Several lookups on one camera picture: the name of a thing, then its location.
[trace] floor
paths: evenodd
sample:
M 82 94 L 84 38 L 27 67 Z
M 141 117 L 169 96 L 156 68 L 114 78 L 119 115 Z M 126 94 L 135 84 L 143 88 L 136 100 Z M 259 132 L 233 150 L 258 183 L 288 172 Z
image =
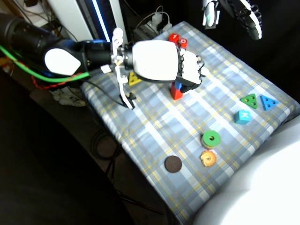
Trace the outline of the floor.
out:
M 50 92 L 36 89 L 32 84 L 30 76 L 18 68 L 12 74 L 12 78 L 28 89 L 30 97 L 60 122 L 90 153 L 91 138 L 97 131 L 104 128 L 97 124 L 87 107 L 77 108 L 60 105 L 53 99 Z M 110 137 L 101 141 L 98 146 L 99 149 L 104 150 L 101 153 L 111 155 L 114 151 L 113 142 L 114 140 Z M 108 161 L 93 158 L 105 171 Z M 117 190 L 163 213 L 163 215 L 159 215 L 131 203 L 124 202 L 137 225 L 168 224 L 167 214 L 169 215 L 169 212 L 166 212 L 163 201 L 124 153 L 116 159 L 114 179 L 114 186 Z

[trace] red block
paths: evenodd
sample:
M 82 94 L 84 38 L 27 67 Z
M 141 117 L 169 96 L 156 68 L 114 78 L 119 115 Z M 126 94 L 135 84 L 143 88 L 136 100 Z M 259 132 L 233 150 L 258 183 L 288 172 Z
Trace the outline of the red block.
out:
M 183 94 L 181 93 L 181 91 L 175 88 L 174 82 L 172 83 L 172 86 L 171 86 L 171 95 L 174 100 L 177 100 L 177 99 L 180 99 L 183 97 Z
M 180 39 L 179 34 L 173 33 L 169 36 L 169 41 L 174 42 L 176 45 L 178 44 L 179 39 Z
M 179 40 L 180 43 L 180 47 L 186 49 L 188 46 L 188 40 L 186 40 L 185 38 L 182 38 Z

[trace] brown round cookie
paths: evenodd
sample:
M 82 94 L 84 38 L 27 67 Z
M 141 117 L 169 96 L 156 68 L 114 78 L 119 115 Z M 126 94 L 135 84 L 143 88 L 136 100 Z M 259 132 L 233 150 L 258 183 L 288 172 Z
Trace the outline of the brown round cookie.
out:
M 177 156 L 169 156 L 165 160 L 165 168 L 170 173 L 178 172 L 182 167 L 181 159 Z

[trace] plaid tablecloth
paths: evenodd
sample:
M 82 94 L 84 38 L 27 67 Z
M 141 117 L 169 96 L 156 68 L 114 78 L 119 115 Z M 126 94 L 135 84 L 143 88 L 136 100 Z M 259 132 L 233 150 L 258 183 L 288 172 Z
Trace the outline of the plaid tablecloth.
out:
M 286 119 L 298 114 L 300 105 L 273 83 L 258 74 L 226 49 L 186 22 L 174 26 L 157 39 L 178 33 L 188 40 L 188 50 L 201 55 L 211 75 L 199 88 L 180 100 L 170 95 L 170 84 L 142 82 L 126 87 L 137 96 L 136 108 L 126 109 L 85 83 L 82 90 L 125 152 L 136 163 L 179 221 L 189 224 L 197 210 L 233 175 Z M 116 77 L 94 77 L 111 96 L 120 101 Z M 258 108 L 240 101 L 256 94 Z M 279 103 L 264 111 L 260 95 Z M 238 110 L 251 112 L 247 125 L 234 123 Z M 220 133 L 222 142 L 213 151 L 217 163 L 204 167 L 200 135 L 207 130 Z M 182 169 L 169 173 L 168 156 L 178 156 Z

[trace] robotic hand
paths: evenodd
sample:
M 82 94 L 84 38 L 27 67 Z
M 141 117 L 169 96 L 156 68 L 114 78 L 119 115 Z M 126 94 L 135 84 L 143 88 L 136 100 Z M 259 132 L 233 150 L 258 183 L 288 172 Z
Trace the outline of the robotic hand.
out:
M 17 17 L 0 14 L 0 45 L 26 56 L 55 77 L 70 77 L 87 71 L 93 76 L 113 71 L 123 105 L 129 109 L 135 107 L 134 95 L 126 96 L 124 92 L 123 85 L 128 82 L 128 77 L 122 74 L 124 68 L 133 69 L 139 78 L 148 82 L 179 81 L 183 84 L 183 93 L 198 87 L 201 77 L 209 74 L 200 57 L 175 43 L 148 40 L 139 41 L 132 47 L 122 47 L 122 44 L 120 28 L 113 31 L 111 44 L 100 40 L 77 43 L 56 37 Z
M 213 29 L 219 22 L 220 3 L 223 8 L 245 28 L 254 40 L 262 38 L 262 14 L 257 5 L 250 5 L 249 0 L 203 0 L 203 26 Z

